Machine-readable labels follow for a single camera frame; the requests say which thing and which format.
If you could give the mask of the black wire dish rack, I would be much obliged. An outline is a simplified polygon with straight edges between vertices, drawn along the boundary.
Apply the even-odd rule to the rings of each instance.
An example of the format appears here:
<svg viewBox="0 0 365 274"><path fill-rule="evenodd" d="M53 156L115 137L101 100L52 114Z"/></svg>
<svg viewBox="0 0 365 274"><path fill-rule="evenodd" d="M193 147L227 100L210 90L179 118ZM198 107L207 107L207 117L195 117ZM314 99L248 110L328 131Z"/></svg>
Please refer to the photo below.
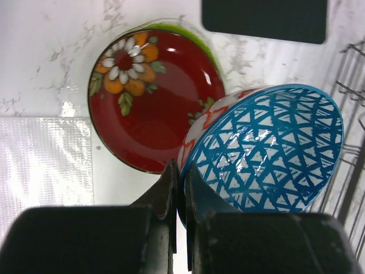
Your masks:
<svg viewBox="0 0 365 274"><path fill-rule="evenodd" d="M344 226L357 260L364 259L364 41L340 52L330 95L344 122L344 143L338 168L319 209Z"/></svg>

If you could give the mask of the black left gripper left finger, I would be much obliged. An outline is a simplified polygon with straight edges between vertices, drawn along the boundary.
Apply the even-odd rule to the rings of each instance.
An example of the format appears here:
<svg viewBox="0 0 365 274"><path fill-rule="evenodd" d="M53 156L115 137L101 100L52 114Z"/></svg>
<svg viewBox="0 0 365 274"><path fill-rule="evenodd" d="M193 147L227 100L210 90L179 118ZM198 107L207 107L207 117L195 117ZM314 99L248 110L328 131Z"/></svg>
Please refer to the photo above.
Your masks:
<svg viewBox="0 0 365 274"><path fill-rule="evenodd" d="M172 273L177 166L130 205L36 207L10 227L2 273Z"/></svg>

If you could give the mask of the dark red plate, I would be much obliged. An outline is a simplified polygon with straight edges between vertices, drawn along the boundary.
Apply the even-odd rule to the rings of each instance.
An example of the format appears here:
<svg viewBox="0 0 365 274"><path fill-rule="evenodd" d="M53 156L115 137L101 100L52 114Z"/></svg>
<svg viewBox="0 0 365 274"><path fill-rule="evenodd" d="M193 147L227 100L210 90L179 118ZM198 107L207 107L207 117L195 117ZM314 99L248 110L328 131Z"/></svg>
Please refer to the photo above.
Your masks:
<svg viewBox="0 0 365 274"><path fill-rule="evenodd" d="M217 66L188 37L142 29L111 42L88 81L98 137L126 165L160 174L191 125L225 95Z"/></svg>

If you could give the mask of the blue patterned bowl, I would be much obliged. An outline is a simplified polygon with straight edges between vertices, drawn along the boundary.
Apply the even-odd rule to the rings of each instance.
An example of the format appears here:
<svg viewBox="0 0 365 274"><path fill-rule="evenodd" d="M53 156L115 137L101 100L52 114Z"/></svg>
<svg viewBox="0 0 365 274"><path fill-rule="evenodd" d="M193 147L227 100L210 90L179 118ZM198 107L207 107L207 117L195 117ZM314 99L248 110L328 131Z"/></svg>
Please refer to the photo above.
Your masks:
<svg viewBox="0 0 365 274"><path fill-rule="evenodd" d="M191 125L177 158L186 218L190 164L243 212L302 212L330 182L344 139L339 107L305 84L263 86L214 102Z"/></svg>

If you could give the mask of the green plate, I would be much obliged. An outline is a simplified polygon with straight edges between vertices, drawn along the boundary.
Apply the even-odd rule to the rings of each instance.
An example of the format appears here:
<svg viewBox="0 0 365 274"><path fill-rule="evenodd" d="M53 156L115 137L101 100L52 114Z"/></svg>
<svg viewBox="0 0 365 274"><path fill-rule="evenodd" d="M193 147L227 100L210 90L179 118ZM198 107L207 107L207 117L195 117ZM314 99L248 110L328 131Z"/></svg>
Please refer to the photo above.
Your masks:
<svg viewBox="0 0 365 274"><path fill-rule="evenodd" d="M221 79L225 81L223 69L220 61L217 58L216 52L213 48L211 41L208 37L195 25L187 21L179 21L176 18L160 18L154 21L147 22L136 28L136 30L166 30L171 31L175 34L184 36L198 45L207 54L209 59L214 64L216 70L218 71Z"/></svg>

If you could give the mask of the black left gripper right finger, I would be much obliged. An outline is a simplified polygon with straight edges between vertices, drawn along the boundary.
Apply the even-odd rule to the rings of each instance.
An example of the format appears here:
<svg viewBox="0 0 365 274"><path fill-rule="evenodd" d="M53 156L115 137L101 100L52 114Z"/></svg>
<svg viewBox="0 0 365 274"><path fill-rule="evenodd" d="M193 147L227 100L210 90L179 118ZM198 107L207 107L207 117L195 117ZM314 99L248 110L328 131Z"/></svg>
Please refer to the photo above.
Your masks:
<svg viewBox="0 0 365 274"><path fill-rule="evenodd" d="M243 213L186 175L192 273L361 273L342 225L322 213Z"/></svg>

